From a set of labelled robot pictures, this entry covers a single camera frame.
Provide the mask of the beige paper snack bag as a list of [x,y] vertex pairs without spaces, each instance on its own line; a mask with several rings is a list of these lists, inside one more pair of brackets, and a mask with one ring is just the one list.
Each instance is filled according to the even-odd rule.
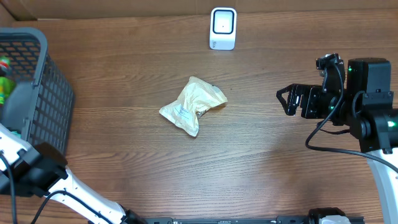
[[192,76],[178,98],[161,107],[159,113],[176,127],[196,137],[199,131],[198,119],[208,110],[227,102],[227,97],[217,86]]

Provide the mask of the green gummy candy bag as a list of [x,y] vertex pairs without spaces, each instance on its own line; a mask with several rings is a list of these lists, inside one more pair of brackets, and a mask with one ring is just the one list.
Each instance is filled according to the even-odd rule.
[[10,60],[1,56],[1,106],[3,106],[16,87],[16,83],[8,75],[11,73]]

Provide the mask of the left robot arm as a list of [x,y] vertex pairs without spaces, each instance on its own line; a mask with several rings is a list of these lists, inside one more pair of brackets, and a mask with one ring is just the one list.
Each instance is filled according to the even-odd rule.
[[12,222],[17,223],[17,197],[36,195],[62,203],[89,223],[145,223],[145,219],[110,201],[76,177],[63,154],[47,142],[32,146],[1,126],[1,194],[11,196]]

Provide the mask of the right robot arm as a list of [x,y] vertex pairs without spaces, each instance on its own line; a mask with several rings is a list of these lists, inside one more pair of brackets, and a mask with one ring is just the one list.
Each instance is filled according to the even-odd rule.
[[[376,182],[385,223],[397,223],[397,109],[390,89],[391,63],[384,58],[354,58],[347,64],[338,54],[316,60],[321,85],[293,83],[276,93],[286,115],[301,108],[305,119],[319,119],[305,146],[314,151],[365,157]],[[310,145],[311,139],[330,121],[347,126],[360,150]]]

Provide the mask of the grey plastic mesh basket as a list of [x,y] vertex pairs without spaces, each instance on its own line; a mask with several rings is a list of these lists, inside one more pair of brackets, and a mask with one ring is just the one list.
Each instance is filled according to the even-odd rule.
[[48,53],[47,39],[34,28],[2,28],[1,55],[7,78],[16,83],[1,108],[1,124],[31,145],[47,142],[66,153],[75,94]]

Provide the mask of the cardboard back panel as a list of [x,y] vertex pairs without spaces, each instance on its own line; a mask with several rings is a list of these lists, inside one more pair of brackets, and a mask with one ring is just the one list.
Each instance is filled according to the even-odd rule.
[[19,21],[105,17],[187,16],[209,14],[215,7],[237,12],[389,9],[397,0],[3,0]]

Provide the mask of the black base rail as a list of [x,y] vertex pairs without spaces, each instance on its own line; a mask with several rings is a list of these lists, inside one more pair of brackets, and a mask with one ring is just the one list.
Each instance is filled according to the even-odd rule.
[[347,217],[337,207],[313,208],[307,215],[279,215],[272,218],[145,218],[147,224],[365,224],[364,217]]

